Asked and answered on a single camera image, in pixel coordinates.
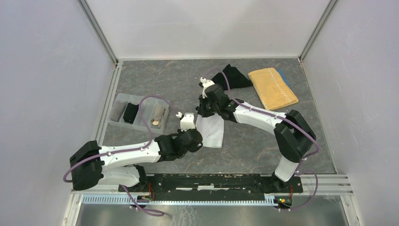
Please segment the white underwear black waistband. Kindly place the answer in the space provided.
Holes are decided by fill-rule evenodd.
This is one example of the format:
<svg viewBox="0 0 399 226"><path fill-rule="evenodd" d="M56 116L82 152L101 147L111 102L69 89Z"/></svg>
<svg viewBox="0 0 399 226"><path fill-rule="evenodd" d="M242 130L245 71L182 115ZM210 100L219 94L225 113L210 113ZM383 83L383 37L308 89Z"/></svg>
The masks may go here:
<svg viewBox="0 0 399 226"><path fill-rule="evenodd" d="M198 115L196 128L203 138L203 146L208 148L222 148L224 137L224 120L215 114L210 117Z"/></svg>

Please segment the black underwear beige waistband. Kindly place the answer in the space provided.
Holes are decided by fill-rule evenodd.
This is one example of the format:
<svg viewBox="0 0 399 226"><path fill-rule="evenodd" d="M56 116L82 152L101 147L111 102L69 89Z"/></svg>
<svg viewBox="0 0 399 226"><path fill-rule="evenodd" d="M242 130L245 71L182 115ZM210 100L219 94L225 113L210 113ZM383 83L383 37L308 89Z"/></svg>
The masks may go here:
<svg viewBox="0 0 399 226"><path fill-rule="evenodd" d="M133 103L127 103L127 106L123 114L124 122L133 124L138 114L138 111L139 111L139 105L135 105Z"/></svg>

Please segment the clear plastic organizer box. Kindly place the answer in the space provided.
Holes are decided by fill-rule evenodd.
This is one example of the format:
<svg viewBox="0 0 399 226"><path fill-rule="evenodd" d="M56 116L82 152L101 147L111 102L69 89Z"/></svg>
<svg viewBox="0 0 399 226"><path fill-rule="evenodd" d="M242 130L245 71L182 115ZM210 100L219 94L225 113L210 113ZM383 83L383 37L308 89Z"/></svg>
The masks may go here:
<svg viewBox="0 0 399 226"><path fill-rule="evenodd" d="M162 134L165 130L165 126L167 123L167 115L169 113L169 105L162 99L150 97L150 98L144 98L142 96L135 96L135 95L130 95L130 94L122 94L119 93L116 96L115 101L121 101L121 102L127 102L127 103L133 103L135 105L139 105L139 111L136 116L136 119L133 124L125 123L123 120L123 115L120 118L119 122L114 122L109 119L110 112L107 116L107 122L110 125L113 126L119 126L123 128L128 128L128 129L135 129L139 131L147 131L148 128L150 128L152 133L155 134ZM162 124L160 127L158 126L153 126L151 123L151 119L153 116L153 109L156 105L161 105L165 107L165 115L162 121Z"/></svg>

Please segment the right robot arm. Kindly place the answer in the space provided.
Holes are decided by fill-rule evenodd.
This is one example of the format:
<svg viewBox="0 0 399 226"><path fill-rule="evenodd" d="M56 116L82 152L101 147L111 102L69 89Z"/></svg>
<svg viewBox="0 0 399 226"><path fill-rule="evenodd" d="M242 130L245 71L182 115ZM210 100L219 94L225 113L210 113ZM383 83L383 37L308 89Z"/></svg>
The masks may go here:
<svg viewBox="0 0 399 226"><path fill-rule="evenodd" d="M199 86L202 93L196 110L200 116L218 115L225 121L251 125L275 136L281 159L273 172L271 184L277 192L286 191L306 153L317 144L316 136L304 117L296 110L272 112L240 99L231 99L219 84L209 80Z"/></svg>

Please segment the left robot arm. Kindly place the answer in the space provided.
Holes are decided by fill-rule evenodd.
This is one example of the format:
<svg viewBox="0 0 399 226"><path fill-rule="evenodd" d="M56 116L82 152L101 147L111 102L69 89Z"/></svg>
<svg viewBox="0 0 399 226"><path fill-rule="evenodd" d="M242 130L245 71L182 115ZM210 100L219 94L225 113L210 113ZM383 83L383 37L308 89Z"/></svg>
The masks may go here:
<svg viewBox="0 0 399 226"><path fill-rule="evenodd" d="M65 177L71 175L72 178L64 181L72 183L75 191L96 185L124 185L142 192L148 186L148 179L141 163L181 159L188 152L198 151L202 141L196 129L178 130L134 145L99 146L95 140L88 141L70 157L71 167Z"/></svg>

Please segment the beige rolled cloth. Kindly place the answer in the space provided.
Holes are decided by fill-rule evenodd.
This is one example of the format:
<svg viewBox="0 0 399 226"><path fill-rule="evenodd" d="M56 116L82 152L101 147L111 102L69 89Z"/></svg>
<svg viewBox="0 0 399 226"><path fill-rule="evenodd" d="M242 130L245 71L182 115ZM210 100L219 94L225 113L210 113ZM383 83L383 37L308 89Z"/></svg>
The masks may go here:
<svg viewBox="0 0 399 226"><path fill-rule="evenodd" d="M158 126L160 127L165 115L165 107L161 106L161 105L156 105L153 109L153 116L151 119L151 123L153 126Z"/></svg>

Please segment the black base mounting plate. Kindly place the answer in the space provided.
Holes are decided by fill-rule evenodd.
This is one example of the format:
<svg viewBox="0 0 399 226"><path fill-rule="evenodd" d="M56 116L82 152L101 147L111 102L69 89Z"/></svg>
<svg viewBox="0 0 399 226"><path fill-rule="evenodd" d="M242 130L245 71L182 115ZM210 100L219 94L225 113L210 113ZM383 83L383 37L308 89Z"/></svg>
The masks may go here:
<svg viewBox="0 0 399 226"><path fill-rule="evenodd" d="M268 194L302 193L303 186L296 176L278 182L261 174L153 174L128 191L152 192L154 201L263 201Z"/></svg>

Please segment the folded yellow towel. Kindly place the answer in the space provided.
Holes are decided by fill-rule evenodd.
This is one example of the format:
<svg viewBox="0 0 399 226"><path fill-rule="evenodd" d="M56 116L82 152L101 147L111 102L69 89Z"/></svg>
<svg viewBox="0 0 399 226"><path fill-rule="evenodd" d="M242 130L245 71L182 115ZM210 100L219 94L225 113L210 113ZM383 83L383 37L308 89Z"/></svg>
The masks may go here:
<svg viewBox="0 0 399 226"><path fill-rule="evenodd" d="M248 77L266 110L276 110L299 102L297 96L273 67L255 70Z"/></svg>

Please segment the grey striped rolled cloth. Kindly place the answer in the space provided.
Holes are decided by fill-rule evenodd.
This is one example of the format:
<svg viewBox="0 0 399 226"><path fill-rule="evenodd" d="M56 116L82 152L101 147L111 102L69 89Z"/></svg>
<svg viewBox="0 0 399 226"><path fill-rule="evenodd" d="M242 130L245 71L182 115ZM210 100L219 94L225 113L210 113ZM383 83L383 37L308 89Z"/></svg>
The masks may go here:
<svg viewBox="0 0 399 226"><path fill-rule="evenodd" d="M115 101L112 106L109 119L114 122L119 122L125 111L126 106L127 102Z"/></svg>

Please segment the blue cloth under towel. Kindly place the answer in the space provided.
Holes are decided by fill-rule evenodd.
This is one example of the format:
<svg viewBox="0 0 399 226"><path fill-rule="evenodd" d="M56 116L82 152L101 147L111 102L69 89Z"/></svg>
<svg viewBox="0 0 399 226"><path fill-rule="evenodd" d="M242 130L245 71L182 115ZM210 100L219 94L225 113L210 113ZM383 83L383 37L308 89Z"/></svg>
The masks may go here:
<svg viewBox="0 0 399 226"><path fill-rule="evenodd" d="M281 69L277 69L277 72L280 74L281 78L283 79L284 83L290 87L288 79L286 78L286 76L284 75L283 71Z"/></svg>

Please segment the aluminium frame rail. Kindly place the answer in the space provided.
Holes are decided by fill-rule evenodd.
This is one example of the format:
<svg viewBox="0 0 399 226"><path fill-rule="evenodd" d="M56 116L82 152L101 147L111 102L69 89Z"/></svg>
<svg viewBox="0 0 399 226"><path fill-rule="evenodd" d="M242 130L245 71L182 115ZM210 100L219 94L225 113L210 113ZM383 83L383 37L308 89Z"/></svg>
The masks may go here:
<svg viewBox="0 0 399 226"><path fill-rule="evenodd" d="M246 205L246 206L277 206L285 198L304 197L310 199L316 196L353 195L353 190L346 175L337 174L305 174L298 176L301 179L303 192L298 194L268 194L263 201L154 201L155 195L149 193L131 193L121 185L96 185L84 191L72 191L80 196L86 204L132 204L132 198L140 205Z"/></svg>

